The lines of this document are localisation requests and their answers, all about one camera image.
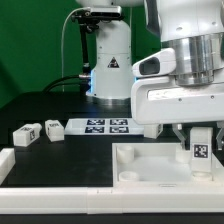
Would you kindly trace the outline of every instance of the small white block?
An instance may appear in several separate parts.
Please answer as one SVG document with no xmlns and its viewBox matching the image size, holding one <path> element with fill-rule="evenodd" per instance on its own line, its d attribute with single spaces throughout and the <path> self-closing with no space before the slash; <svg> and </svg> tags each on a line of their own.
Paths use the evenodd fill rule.
<svg viewBox="0 0 224 224">
<path fill-rule="evenodd" d="M 62 141 L 65 138 L 64 127 L 58 120 L 45 122 L 45 131 L 51 142 Z"/>
<path fill-rule="evenodd" d="M 0 184 L 2 184 L 15 163 L 14 149 L 2 149 L 2 151 L 0 152 Z"/>
<path fill-rule="evenodd" d="M 40 137 L 42 126 L 38 123 L 26 124 L 13 132 L 13 142 L 15 146 L 27 147 Z"/>
<path fill-rule="evenodd" d="M 190 133 L 191 171 L 211 172 L 212 128 L 192 128 Z"/>
<path fill-rule="evenodd" d="M 152 124 L 144 126 L 144 137 L 156 139 L 163 131 L 162 124 Z"/>
</svg>

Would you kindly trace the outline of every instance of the black table surface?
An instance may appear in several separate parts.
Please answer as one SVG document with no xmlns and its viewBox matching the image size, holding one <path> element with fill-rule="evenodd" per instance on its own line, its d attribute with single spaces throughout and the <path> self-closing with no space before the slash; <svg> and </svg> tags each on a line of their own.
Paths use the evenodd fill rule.
<svg viewBox="0 0 224 224">
<path fill-rule="evenodd" d="M 1 188 L 112 187 L 112 143 L 179 142 L 170 126 L 157 140 L 139 136 L 65 136 L 50 142 L 46 120 L 70 118 L 130 118 L 130 106 L 100 106 L 78 93 L 25 93 L 0 110 L 0 145 L 14 147 L 12 132 L 27 123 L 40 123 L 40 138 L 30 146 L 14 147 L 16 165 Z M 223 223 L 223 214 L 123 215 L 1 215 L 0 223 Z"/>
</svg>

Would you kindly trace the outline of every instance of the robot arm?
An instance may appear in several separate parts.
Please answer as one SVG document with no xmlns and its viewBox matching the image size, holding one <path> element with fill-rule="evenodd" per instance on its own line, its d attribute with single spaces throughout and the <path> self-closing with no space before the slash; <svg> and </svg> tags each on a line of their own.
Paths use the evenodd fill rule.
<svg viewBox="0 0 224 224">
<path fill-rule="evenodd" d="M 143 125 L 218 121 L 220 149 L 223 1 L 145 0 L 145 7 L 149 31 L 160 34 L 162 50 L 133 66 L 139 78 L 131 93 L 133 118 Z M 151 9 L 156 13 L 150 17 Z"/>
</svg>

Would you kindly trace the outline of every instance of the white plastic housing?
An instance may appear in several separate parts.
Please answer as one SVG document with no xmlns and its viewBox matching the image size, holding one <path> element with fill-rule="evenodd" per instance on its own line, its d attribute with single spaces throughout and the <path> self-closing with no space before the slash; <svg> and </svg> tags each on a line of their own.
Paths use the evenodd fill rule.
<svg viewBox="0 0 224 224">
<path fill-rule="evenodd" d="M 13 132 L 14 146 L 27 147 L 40 137 L 42 126 L 36 124 L 26 124 L 20 129 Z"/>
<path fill-rule="evenodd" d="M 224 32 L 222 0 L 157 0 L 161 41 Z"/>
<path fill-rule="evenodd" d="M 15 165 L 15 152 L 13 148 L 5 148 L 0 152 L 0 185 Z"/>
<path fill-rule="evenodd" d="M 99 99 L 127 99 L 134 83 L 131 65 L 131 32 L 123 21 L 99 24 L 96 33 L 97 64 L 87 93 Z"/>
<path fill-rule="evenodd" d="M 45 122 L 45 131 L 51 142 L 64 140 L 64 127 L 58 120 L 48 120 Z"/>
<path fill-rule="evenodd" d="M 138 124 L 224 120 L 223 83 L 198 88 L 172 87 L 171 76 L 142 79 L 132 88 L 132 117 Z"/>
<path fill-rule="evenodd" d="M 152 59 L 158 60 L 158 62 L 160 64 L 159 72 L 156 74 L 144 74 L 144 75 L 141 74 L 140 65 L 147 63 L 147 61 L 150 61 Z M 172 48 L 162 49 L 160 52 L 153 54 L 147 58 L 144 58 L 141 61 L 138 61 L 132 67 L 134 76 L 136 76 L 138 78 L 147 78 L 147 77 L 153 77 L 153 76 L 167 75 L 167 74 L 173 72 L 175 69 L 176 69 L 176 56 L 175 56 L 175 51 Z"/>
</svg>

